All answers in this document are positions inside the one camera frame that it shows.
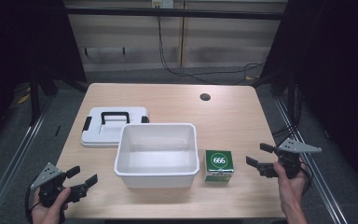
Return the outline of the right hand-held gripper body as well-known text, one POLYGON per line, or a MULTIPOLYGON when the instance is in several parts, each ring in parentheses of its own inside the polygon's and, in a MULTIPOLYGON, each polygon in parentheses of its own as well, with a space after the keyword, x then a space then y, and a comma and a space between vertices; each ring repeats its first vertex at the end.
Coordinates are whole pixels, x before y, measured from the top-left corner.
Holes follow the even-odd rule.
POLYGON ((291 179, 300 171, 299 155, 301 153, 319 153, 321 151, 320 147, 314 147, 288 137, 275 147, 273 153, 278 157, 278 163, 284 168, 287 177, 291 179))

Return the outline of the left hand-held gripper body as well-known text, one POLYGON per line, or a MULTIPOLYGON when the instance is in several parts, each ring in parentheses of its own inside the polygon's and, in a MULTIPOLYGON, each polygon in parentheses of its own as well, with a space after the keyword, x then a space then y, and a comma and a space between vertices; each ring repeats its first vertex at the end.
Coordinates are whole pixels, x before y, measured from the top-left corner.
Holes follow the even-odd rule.
MULTIPOLYGON (((35 179, 34 183, 31 185, 31 189, 40 189, 39 199, 43 206, 51 207, 59 194, 64 190, 63 182, 67 179, 65 175, 66 172, 49 162, 35 179)), ((81 198, 87 196, 88 190, 89 187, 85 182, 83 184, 72 186, 70 195, 65 202, 79 202, 81 198)))

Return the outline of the green carton box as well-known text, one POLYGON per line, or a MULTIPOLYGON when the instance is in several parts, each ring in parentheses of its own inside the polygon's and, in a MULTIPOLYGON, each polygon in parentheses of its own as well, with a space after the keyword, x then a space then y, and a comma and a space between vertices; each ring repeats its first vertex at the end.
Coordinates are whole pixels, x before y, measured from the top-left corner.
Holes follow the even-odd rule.
POLYGON ((227 183, 234 174, 232 154, 227 150, 206 150, 204 157, 205 180, 227 183))

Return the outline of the white lid with black handle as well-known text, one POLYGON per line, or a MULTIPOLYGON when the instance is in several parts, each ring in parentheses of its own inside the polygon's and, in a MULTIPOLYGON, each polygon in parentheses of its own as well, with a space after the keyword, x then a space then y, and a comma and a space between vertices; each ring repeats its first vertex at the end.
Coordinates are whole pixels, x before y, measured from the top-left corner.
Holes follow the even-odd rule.
POLYGON ((144 107, 93 107, 83 126, 81 144, 84 147, 116 147, 125 125, 148 122, 148 110, 144 107))

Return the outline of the white plastic storage box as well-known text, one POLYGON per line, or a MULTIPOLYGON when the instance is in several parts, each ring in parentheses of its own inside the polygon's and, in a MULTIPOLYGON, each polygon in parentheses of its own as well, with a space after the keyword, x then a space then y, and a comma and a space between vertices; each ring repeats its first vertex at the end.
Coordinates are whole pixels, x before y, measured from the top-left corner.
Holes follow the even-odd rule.
POLYGON ((114 172, 127 188, 189 188, 199 170, 194 125, 145 123, 123 127, 114 172))

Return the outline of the person's right hand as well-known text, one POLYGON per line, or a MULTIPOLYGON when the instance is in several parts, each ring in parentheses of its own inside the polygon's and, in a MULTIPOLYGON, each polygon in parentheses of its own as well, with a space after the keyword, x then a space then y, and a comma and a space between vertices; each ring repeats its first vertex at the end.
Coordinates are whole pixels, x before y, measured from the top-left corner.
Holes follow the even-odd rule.
POLYGON ((299 210, 303 189, 305 186, 305 175, 300 171, 294 178, 289 179, 282 165, 275 161, 273 163, 275 172, 278 174, 278 185, 283 212, 299 210))

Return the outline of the person's left hand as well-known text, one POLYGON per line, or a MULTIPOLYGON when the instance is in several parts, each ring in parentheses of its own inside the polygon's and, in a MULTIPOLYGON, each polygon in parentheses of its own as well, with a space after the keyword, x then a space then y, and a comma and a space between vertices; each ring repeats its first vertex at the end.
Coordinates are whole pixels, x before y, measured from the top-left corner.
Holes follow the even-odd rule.
POLYGON ((51 207, 40 204, 39 191, 40 189, 37 189, 34 193, 34 204, 31 211, 33 224, 60 224, 60 212, 68 208, 65 201, 71 190, 69 188, 64 189, 51 207))

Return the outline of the black metal stand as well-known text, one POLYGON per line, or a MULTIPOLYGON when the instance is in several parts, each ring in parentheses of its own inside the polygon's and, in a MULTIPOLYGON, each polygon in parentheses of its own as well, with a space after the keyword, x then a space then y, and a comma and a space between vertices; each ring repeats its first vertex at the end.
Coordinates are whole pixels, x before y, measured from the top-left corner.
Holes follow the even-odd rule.
POLYGON ((32 111, 30 125, 33 126, 41 115, 39 89, 42 89, 43 93, 47 96, 55 95, 58 89, 54 83, 51 70, 46 66, 32 68, 29 78, 32 111))
POLYGON ((272 83, 272 94, 277 98, 278 107, 286 122, 286 130, 294 133, 298 128, 302 111, 302 96, 296 87, 295 75, 288 72, 275 78, 272 83))

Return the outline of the yellow tape strip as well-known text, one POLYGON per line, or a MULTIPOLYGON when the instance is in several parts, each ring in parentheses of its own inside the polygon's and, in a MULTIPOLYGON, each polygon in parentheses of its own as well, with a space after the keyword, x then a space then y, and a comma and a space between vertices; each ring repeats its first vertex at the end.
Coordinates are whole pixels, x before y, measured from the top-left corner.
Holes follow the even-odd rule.
POLYGON ((31 94, 24 94, 17 102, 18 105, 24 104, 29 98, 30 98, 31 94))

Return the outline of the black curtain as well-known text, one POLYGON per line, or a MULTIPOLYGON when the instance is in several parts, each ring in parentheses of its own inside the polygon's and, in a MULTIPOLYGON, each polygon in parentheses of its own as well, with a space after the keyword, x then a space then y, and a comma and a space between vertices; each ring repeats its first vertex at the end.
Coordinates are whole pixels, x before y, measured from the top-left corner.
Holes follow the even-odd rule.
POLYGON ((293 80, 358 174, 358 0, 287 0, 261 77, 293 80))
POLYGON ((86 75, 63 0, 0 0, 0 122, 20 83, 52 95, 86 75))

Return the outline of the black horizontal bar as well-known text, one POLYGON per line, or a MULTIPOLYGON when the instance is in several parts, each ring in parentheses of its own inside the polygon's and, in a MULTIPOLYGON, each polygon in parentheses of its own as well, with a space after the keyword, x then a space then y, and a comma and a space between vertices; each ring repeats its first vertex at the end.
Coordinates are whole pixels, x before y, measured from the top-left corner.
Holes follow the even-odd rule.
POLYGON ((269 21, 280 21, 285 18, 283 13, 164 8, 66 7, 64 11, 67 14, 79 15, 155 16, 269 21))

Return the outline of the metal floor rail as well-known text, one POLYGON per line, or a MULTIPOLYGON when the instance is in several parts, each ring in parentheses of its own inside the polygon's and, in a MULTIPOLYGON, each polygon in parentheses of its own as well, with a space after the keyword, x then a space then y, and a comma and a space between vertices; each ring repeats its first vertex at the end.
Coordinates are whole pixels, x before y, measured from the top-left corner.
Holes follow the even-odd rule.
MULTIPOLYGON (((285 122, 285 125, 289 129, 290 136, 295 140, 304 143, 303 136, 300 131, 294 128, 294 124, 289 119, 288 108, 282 99, 276 99, 275 103, 281 113, 281 116, 285 122)), ((313 185, 318 190, 324 205, 335 224, 348 224, 340 205, 338 204, 336 197, 333 195, 331 189, 328 187, 324 180, 324 177, 316 164, 315 160, 310 153, 303 153, 301 155, 302 160, 309 166, 313 173, 313 185)))
POLYGON ((32 124, 28 127, 26 134, 24 135, 21 143, 17 147, 17 151, 14 154, 12 160, 10 161, 8 167, 6 168, 4 174, 0 178, 0 207, 3 203, 3 200, 6 198, 8 190, 13 182, 14 176, 18 173, 28 151, 33 143, 35 137, 37 136, 41 125, 45 119, 46 113, 48 112, 52 102, 54 101, 54 96, 48 96, 42 106, 39 115, 34 119, 32 124))

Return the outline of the white wall outlet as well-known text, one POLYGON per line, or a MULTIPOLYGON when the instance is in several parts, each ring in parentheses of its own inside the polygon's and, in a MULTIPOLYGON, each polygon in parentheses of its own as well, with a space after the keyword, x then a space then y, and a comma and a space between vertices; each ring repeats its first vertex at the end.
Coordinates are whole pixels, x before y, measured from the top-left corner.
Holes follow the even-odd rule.
POLYGON ((165 9, 173 9, 174 2, 173 0, 151 0, 152 8, 165 8, 165 9))

